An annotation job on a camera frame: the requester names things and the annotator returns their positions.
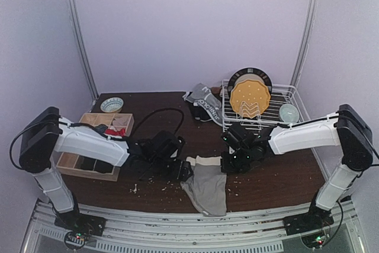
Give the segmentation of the blue yellow patterned bowl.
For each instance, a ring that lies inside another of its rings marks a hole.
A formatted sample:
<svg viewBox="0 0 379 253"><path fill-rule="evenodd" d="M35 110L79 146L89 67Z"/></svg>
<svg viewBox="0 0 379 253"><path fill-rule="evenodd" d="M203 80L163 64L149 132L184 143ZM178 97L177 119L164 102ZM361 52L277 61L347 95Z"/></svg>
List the blue yellow patterned bowl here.
<svg viewBox="0 0 379 253"><path fill-rule="evenodd" d="M112 97L104 100L100 109L103 113L120 113L124 105L124 100L120 97Z"/></svg>

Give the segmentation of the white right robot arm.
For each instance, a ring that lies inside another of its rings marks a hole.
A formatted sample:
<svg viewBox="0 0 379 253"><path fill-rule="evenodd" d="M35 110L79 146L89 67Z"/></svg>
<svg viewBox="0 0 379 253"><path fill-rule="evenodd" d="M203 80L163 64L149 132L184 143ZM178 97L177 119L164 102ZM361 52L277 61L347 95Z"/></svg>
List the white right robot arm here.
<svg viewBox="0 0 379 253"><path fill-rule="evenodd" d="M342 158L313 199L313 211L328 212L355 179L373 166L378 152L372 144L372 131L349 105L335 113L302 123L278 123L258 134L233 123L221 138L229 150L221 155L223 173L244 173L253 162L267 156L302 149L339 146Z"/></svg>

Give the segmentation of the aluminium corner post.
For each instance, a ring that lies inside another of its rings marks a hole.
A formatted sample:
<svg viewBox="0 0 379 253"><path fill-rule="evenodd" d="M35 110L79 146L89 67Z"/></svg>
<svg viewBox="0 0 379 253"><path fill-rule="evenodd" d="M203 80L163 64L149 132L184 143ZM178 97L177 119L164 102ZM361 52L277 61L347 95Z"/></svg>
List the aluminium corner post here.
<svg viewBox="0 0 379 253"><path fill-rule="evenodd" d="M93 101L96 101L99 97L99 93L95 84L94 76L89 64L88 55L86 52L85 43L83 40L82 29L79 20L78 9L76 5L76 0L67 0L70 21L73 28L74 38L79 52L79 57L81 61L81 66L85 75L85 80L89 88L91 97Z"/></svg>
<svg viewBox="0 0 379 253"><path fill-rule="evenodd" d="M291 77L291 82L290 82L290 85L296 88L299 85L301 73L303 71L303 68L306 62L307 52L309 49L311 34L313 31L313 26L314 26L314 19L315 19L316 10L317 10L317 3L318 3L318 0L309 0L308 7L307 7L303 34L301 37L300 47L297 53L296 63L295 63L293 75Z"/></svg>

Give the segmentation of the left aluminium corner post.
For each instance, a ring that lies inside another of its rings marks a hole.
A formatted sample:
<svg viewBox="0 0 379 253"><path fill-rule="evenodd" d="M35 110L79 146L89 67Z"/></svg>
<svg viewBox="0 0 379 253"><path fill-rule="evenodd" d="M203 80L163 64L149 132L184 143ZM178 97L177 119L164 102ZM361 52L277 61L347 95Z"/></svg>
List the left aluminium corner post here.
<svg viewBox="0 0 379 253"><path fill-rule="evenodd" d="M91 97L93 101L96 101L99 97L99 93L95 84L94 76L89 64L88 55L86 52L85 43L83 40L82 29L79 20L78 9L76 5L76 0L67 0L70 21L73 28L74 38L79 52L79 57L81 61L81 66L85 75L85 80L89 88Z"/></svg>

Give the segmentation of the black underwear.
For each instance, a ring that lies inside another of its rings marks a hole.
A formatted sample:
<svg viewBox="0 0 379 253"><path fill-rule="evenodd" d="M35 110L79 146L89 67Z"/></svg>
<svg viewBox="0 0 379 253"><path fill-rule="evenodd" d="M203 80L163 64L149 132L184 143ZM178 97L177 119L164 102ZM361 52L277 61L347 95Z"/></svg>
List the black underwear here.
<svg viewBox="0 0 379 253"><path fill-rule="evenodd" d="M193 118L200 122L209 122L212 121L208 112L205 111L202 107L195 106L193 103L189 103L189 110Z"/></svg>

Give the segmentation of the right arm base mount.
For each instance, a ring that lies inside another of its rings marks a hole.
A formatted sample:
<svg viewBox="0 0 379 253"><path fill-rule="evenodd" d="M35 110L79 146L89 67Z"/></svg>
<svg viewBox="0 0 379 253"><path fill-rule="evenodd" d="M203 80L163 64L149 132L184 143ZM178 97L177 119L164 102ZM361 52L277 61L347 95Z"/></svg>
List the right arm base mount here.
<svg viewBox="0 0 379 253"><path fill-rule="evenodd" d="M309 249L321 249L328 238L325 227L334 224L331 211L318 208L312 203L307 212L283 218L287 236L301 235L303 245Z"/></svg>

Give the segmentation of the dark striped rolled underwear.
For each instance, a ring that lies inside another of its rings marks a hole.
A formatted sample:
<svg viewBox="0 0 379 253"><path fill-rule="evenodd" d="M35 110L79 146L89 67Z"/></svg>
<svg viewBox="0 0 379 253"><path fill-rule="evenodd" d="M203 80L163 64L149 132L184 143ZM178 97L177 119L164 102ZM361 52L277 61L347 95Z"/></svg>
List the dark striped rolled underwear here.
<svg viewBox="0 0 379 253"><path fill-rule="evenodd" d="M95 130L98 133L104 134L108 130L108 126L105 124L99 124L99 125L95 126Z"/></svg>

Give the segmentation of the pale green glass bowl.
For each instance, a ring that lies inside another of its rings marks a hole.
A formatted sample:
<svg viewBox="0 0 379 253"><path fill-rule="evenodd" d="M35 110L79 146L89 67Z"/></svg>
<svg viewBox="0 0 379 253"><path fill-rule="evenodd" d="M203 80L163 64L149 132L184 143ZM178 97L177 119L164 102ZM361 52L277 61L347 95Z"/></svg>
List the pale green glass bowl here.
<svg viewBox="0 0 379 253"><path fill-rule="evenodd" d="M296 123L300 119L300 113L294 105L287 103L280 107L279 118L286 123Z"/></svg>

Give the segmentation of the brown cloth item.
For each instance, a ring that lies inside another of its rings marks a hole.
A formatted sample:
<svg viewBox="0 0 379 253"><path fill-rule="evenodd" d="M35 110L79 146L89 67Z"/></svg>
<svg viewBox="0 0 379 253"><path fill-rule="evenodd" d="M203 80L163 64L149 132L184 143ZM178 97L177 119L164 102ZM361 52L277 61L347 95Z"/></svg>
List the brown cloth item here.
<svg viewBox="0 0 379 253"><path fill-rule="evenodd" d="M212 94L220 95L221 92L222 92L222 87L211 87L211 93Z"/></svg>

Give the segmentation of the wooden compartment organizer box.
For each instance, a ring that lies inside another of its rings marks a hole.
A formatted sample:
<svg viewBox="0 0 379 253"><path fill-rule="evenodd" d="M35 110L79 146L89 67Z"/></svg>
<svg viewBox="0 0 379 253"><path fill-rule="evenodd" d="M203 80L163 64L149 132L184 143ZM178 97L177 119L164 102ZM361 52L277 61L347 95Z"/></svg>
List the wooden compartment organizer box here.
<svg viewBox="0 0 379 253"><path fill-rule="evenodd" d="M129 124L127 126L113 126L112 121L115 116L129 116ZM134 117L132 114L85 113L80 122L90 124L94 127L99 124L105 124L108 128L125 128L126 136L129 136L133 129ZM96 159L74 155L72 153L61 154L57 162L57 168L65 175L112 182L118 180L120 173L119 167L107 165Z"/></svg>

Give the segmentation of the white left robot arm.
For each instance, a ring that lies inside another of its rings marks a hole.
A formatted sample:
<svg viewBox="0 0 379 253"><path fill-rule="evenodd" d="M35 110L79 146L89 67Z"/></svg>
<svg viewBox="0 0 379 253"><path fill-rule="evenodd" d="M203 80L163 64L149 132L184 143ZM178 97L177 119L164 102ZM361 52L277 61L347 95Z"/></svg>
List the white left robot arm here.
<svg viewBox="0 0 379 253"><path fill-rule="evenodd" d="M88 123L73 123L59 109L49 107L21 133L17 168L30 173L59 214L77 214L73 193L53 165L55 152L72 153L120 167L134 159L167 168L180 181L193 175L191 164L179 155L185 145L182 137L161 131L151 139L105 134Z"/></svg>

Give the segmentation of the aluminium rail front frame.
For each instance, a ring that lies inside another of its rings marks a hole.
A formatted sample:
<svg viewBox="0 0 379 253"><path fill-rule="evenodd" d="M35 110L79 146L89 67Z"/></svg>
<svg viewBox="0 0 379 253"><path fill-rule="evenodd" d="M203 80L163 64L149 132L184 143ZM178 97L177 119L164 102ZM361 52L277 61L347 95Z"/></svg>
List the aluminium rail front frame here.
<svg viewBox="0 0 379 253"><path fill-rule="evenodd" d="M78 252L368 252L353 202L343 205L338 234L322 249L307 248L303 234L287 235L283 218L305 213L309 204L225 217L144 213L80 204L82 212L106 219L102 236ZM63 243L68 232L54 224L50 204L37 201L20 252L73 252Z"/></svg>

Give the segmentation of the red rolled underwear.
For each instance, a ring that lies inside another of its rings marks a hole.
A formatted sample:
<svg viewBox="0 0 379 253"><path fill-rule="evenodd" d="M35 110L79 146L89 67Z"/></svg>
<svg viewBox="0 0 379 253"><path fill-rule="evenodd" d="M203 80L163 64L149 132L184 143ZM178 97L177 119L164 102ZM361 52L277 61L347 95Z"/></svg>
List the red rolled underwear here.
<svg viewBox="0 0 379 253"><path fill-rule="evenodd" d="M125 128L108 128L104 134L107 136L112 137L124 137L126 136L126 129Z"/></svg>

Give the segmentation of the grey underwear white waistband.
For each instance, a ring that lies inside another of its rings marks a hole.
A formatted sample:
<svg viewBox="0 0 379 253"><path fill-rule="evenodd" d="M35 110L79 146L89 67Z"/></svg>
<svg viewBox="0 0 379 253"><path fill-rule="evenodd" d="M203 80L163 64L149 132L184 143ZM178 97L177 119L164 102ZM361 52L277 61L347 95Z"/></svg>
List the grey underwear white waistband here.
<svg viewBox="0 0 379 253"><path fill-rule="evenodd" d="M221 172L221 157L187 157L193 175L181 183L194 208L205 217L226 215L227 175Z"/></svg>

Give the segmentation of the pink beige rolled underwear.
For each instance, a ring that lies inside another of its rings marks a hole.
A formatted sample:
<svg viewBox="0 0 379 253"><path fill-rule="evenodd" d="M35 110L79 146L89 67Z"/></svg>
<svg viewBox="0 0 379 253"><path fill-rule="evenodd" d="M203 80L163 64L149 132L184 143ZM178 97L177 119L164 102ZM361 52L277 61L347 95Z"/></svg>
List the pink beige rolled underwear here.
<svg viewBox="0 0 379 253"><path fill-rule="evenodd" d="M112 121L113 126L127 126L129 124L129 116L115 116Z"/></svg>

